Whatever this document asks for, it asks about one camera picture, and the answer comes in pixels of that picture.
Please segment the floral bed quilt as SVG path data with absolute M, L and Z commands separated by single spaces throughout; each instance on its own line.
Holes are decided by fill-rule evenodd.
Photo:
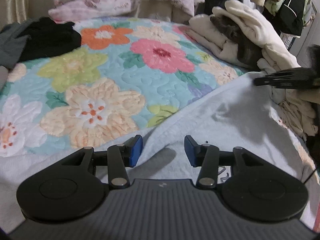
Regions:
M 19 63 L 1 91 L 1 156 L 98 147 L 159 125 L 244 74 L 187 26 L 150 19 L 79 21 L 80 48 Z

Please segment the dark grey garment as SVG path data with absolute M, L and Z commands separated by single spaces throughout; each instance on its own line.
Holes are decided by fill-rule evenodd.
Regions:
M 14 22 L 7 24 L 1 30 L 1 66 L 12 69 L 18 60 L 29 39 L 28 34 L 22 33 L 33 23 L 26 20 L 23 23 Z

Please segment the dark hanging jacket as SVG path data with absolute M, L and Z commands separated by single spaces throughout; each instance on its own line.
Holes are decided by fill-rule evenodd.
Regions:
M 304 16 L 309 13 L 305 5 L 311 0 L 265 0 L 263 15 L 272 24 L 277 34 L 300 37 L 309 20 Z

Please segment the beige curtain right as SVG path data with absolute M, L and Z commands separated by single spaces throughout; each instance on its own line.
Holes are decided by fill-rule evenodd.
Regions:
M 28 18 L 29 0 L 0 0 L 1 27 Z

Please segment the grey polo shirt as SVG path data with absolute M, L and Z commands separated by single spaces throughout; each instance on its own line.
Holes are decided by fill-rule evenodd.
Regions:
M 0 66 L 0 91 L 2 91 L 4 85 L 7 81 L 8 74 L 9 74 L 9 72 L 8 72 L 7 68 Z

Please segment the white folded clothes pile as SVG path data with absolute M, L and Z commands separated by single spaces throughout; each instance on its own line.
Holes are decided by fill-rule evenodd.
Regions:
M 217 58 L 253 72 L 268 75 L 301 68 L 271 23 L 238 0 L 213 7 L 211 15 L 192 17 L 187 34 Z M 318 132 L 316 112 L 310 96 L 302 96 L 305 90 L 272 87 L 272 100 L 281 107 L 286 127 L 300 137 L 313 137 Z

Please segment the light grey sweatshirt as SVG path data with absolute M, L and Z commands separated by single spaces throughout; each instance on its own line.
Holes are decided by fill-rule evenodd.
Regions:
M 283 124 L 282 110 L 271 100 L 270 87 L 253 85 L 258 75 L 246 73 L 160 125 L 141 130 L 143 152 L 137 166 L 129 169 L 129 178 L 195 180 L 198 170 L 191 167 L 184 152 L 186 135 L 223 151 L 241 146 L 306 183 L 309 201 L 301 220 L 312 228 L 319 205 L 315 165 L 304 141 Z

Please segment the black garment on bed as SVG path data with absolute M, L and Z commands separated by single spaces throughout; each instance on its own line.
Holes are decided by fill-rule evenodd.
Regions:
M 48 17 L 31 23 L 20 37 L 27 37 L 19 61 L 55 57 L 81 46 L 81 35 L 73 29 L 74 22 L 56 23 Z

